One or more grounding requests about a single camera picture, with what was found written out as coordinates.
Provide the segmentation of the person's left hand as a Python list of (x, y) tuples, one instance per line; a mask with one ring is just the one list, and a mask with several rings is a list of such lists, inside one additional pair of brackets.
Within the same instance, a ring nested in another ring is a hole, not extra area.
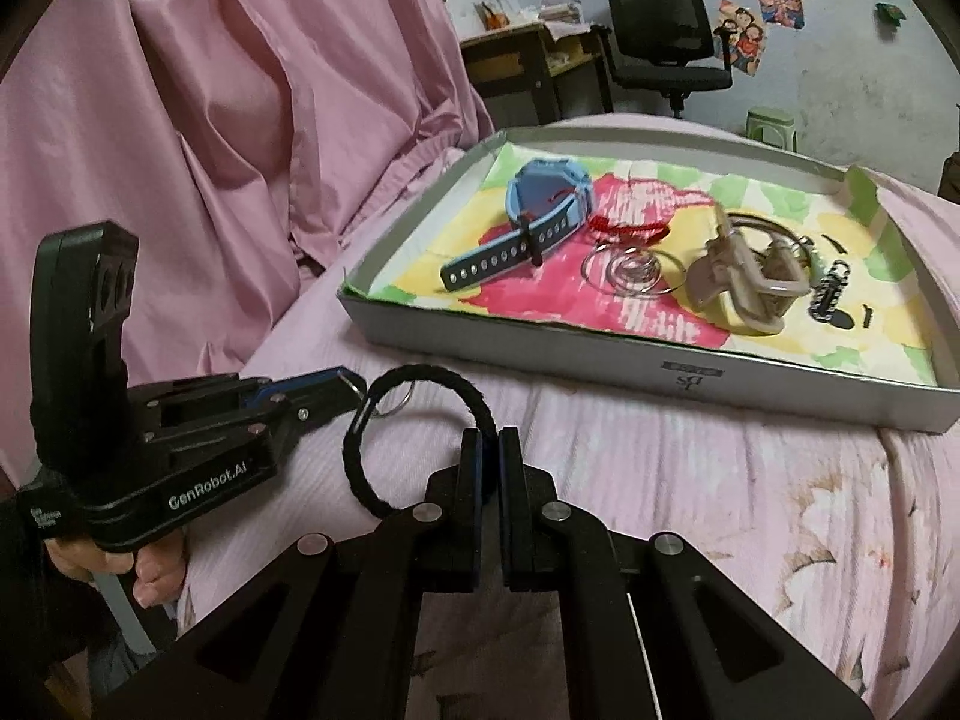
[(70, 578), (91, 582), (96, 574), (132, 572), (133, 600), (142, 608), (178, 600), (187, 574), (187, 548), (182, 532), (168, 533), (136, 553), (108, 553), (87, 538), (44, 541), (53, 565)]

